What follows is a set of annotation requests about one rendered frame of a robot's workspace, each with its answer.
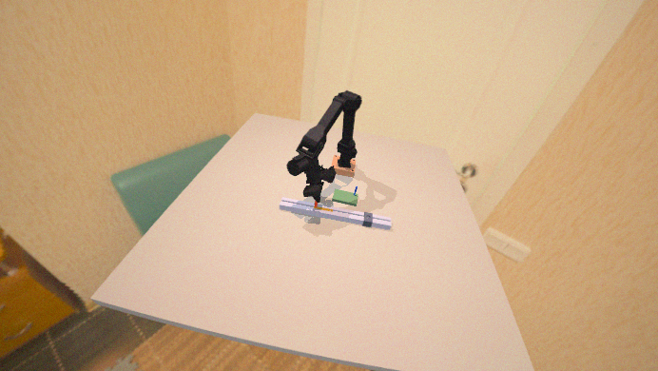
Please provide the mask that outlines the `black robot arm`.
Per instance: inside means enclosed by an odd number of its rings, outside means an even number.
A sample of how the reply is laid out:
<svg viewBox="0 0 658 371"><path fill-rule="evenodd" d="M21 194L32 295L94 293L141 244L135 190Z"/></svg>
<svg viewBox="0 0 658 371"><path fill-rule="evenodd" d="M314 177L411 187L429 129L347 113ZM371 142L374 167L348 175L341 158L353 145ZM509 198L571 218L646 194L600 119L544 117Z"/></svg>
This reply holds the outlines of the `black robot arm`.
<svg viewBox="0 0 658 371"><path fill-rule="evenodd" d="M338 165L339 167L351 168L351 159L356 158L358 153L353 133L356 112L360 109L361 104L362 97L349 90L340 92L339 95L335 96L331 106L323 114L318 124L310 128L302 137L296 149L299 155L293 157L286 165L288 172L293 176L298 176L308 168L319 165L318 157L324 149L326 135L342 112L342 139L338 142L337 147L340 153ZM308 150L303 147L308 148ZM330 166L327 169L321 165L318 176L319 179L332 184L336 176L335 168Z"/></svg>

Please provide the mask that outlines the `green rectangular tray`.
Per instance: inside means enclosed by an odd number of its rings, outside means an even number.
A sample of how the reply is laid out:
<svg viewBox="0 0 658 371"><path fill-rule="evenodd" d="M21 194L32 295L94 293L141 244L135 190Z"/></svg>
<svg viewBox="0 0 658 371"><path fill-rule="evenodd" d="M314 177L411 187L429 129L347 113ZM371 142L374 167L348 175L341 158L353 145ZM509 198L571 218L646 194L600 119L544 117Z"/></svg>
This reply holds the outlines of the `green rectangular tray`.
<svg viewBox="0 0 658 371"><path fill-rule="evenodd" d="M358 194L354 195L353 192L348 192L340 189L335 189L334 195L332 198L333 202L338 202L346 205L357 206Z"/></svg>

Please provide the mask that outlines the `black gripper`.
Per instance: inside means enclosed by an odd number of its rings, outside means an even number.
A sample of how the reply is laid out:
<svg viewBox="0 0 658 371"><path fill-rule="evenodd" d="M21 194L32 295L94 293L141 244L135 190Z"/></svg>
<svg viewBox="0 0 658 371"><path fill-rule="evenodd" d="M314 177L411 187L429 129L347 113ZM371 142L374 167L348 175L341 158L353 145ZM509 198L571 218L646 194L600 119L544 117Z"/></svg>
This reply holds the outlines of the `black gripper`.
<svg viewBox="0 0 658 371"><path fill-rule="evenodd" d="M306 183L310 184L307 185L304 190L303 190L303 197L313 197L317 203L320 202L320 194L323 188L324 182L319 179L319 168L320 165L313 167L313 168L308 168L307 170L304 171L304 174L306 174Z"/></svg>

